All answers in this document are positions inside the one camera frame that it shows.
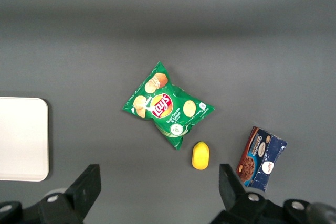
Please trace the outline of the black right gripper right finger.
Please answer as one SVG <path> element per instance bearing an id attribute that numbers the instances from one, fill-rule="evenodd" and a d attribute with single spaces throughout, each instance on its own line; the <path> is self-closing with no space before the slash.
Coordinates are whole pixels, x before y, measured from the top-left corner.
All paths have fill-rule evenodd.
<path id="1" fill-rule="evenodd" d="M 212 223 L 265 223 L 266 199 L 247 191 L 229 164 L 219 166 L 219 193 L 225 209 Z"/>

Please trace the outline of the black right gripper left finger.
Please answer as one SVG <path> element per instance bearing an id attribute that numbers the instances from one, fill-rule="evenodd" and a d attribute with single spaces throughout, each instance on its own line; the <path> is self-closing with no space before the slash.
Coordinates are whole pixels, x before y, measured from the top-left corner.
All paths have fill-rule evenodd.
<path id="1" fill-rule="evenodd" d="M 100 192 L 100 166 L 91 164 L 65 192 L 49 194 L 40 201 L 40 222 L 83 223 Z"/>

